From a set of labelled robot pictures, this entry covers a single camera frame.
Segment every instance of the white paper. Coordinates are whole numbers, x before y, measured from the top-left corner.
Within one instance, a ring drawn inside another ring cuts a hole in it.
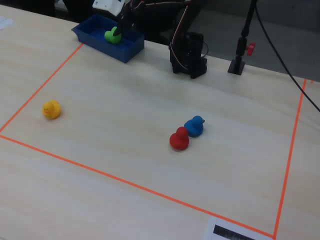
[[[272,240],[270,237],[264,236],[260,233],[251,231],[247,228],[244,228],[242,226],[236,225],[234,223],[225,221],[214,216],[210,217],[209,219],[204,240],[228,240],[227,238],[214,234],[214,229],[216,225],[254,240]]]
[[[0,30],[12,24],[14,21],[10,18],[0,16]]]

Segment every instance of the gray wall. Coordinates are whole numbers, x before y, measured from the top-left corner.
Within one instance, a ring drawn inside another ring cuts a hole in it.
[[[208,0],[207,10],[246,16],[251,0]],[[258,0],[264,22],[320,32],[320,0]]]

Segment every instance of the white label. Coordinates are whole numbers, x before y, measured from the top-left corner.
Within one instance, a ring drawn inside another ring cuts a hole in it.
[[[258,232],[249,230],[218,217],[210,217],[204,240],[272,240]]]

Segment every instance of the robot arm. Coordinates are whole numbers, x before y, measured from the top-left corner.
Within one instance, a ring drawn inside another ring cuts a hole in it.
[[[113,35],[117,36],[125,28],[132,26],[145,34],[173,28],[174,32],[168,41],[172,70],[174,73],[182,72],[196,78],[207,71],[207,59],[201,57],[204,37],[187,31],[207,1],[130,0],[123,5],[118,15],[118,28]],[[184,9],[183,15],[174,25],[181,9]]]

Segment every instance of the black stand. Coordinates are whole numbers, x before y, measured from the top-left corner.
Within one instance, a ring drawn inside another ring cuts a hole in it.
[[[238,39],[238,45],[236,47],[236,57],[231,61],[228,69],[228,73],[241,75],[245,66],[245,62],[242,61],[242,56],[245,54],[247,48],[247,37],[249,35],[249,28],[251,24],[252,17],[255,12],[257,5],[257,0],[251,0],[248,15],[246,16],[245,24],[241,32],[241,37]]]

